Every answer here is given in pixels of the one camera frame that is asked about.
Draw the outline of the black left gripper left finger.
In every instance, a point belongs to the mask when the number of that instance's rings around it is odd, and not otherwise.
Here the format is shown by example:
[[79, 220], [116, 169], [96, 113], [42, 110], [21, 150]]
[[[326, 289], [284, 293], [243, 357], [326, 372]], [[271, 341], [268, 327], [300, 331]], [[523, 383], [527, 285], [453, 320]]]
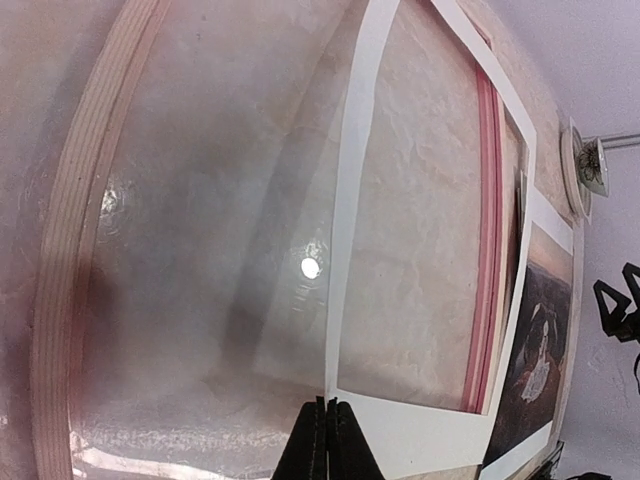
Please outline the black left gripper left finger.
[[325, 480], [327, 478], [326, 404], [323, 397], [305, 402], [272, 480]]

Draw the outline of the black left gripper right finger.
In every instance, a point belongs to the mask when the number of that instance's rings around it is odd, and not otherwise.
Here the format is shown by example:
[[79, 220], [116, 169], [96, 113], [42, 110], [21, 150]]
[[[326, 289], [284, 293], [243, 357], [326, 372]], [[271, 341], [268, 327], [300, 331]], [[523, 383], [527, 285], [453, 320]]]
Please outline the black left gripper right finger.
[[328, 478], [384, 480], [350, 404], [334, 398], [326, 414]]

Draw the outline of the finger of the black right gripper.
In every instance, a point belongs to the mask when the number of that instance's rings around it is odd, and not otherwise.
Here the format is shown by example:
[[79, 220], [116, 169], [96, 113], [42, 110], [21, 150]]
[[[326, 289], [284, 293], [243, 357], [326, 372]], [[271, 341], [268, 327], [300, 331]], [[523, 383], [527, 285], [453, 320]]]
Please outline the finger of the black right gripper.
[[618, 340], [639, 339], [639, 267], [625, 264], [622, 275], [630, 297], [602, 280], [593, 285], [604, 333]]

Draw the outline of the white mat board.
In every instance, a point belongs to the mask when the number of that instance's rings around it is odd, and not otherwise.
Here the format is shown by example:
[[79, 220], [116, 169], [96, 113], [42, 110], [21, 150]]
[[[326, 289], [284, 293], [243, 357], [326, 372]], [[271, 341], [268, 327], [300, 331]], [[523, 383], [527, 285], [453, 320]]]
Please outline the white mat board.
[[437, 1], [436, 10], [489, 77], [523, 137], [528, 154], [525, 211], [518, 270], [490, 403], [484, 415], [384, 400], [338, 387], [339, 350], [349, 263], [358, 212], [360, 182], [374, 110], [374, 90], [384, 47], [398, 4], [372, 1], [366, 7], [355, 44], [342, 120], [331, 231], [325, 393], [355, 410], [364, 436], [385, 477], [479, 465], [493, 431], [507, 373], [521, 304], [535, 203], [537, 133], [529, 114], [493, 51], [454, 1]]

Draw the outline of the photo print with white border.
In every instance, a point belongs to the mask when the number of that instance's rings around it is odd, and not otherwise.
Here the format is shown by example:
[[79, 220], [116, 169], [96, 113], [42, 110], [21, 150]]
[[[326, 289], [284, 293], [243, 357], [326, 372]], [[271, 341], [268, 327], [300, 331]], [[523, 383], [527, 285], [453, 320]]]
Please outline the photo print with white border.
[[529, 182], [529, 240], [513, 345], [481, 479], [507, 479], [551, 437], [566, 370], [573, 294], [573, 229]]

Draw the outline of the pink wooden picture frame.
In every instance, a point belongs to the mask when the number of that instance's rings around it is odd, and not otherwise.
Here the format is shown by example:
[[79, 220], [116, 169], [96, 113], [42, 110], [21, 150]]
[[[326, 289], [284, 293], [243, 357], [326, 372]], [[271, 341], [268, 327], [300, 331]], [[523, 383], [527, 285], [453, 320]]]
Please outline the pink wooden picture frame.
[[[104, 190], [133, 93], [168, 3], [122, 6], [89, 75], [60, 156], [41, 244], [30, 353], [32, 440], [42, 479], [72, 477], [70, 379], [81, 353], [74, 348], [82, 262], [92, 253]], [[502, 195], [483, 212], [482, 265], [476, 320], [463, 393], [463, 413], [484, 415], [504, 337], [497, 333], [498, 290], [504, 281]]]

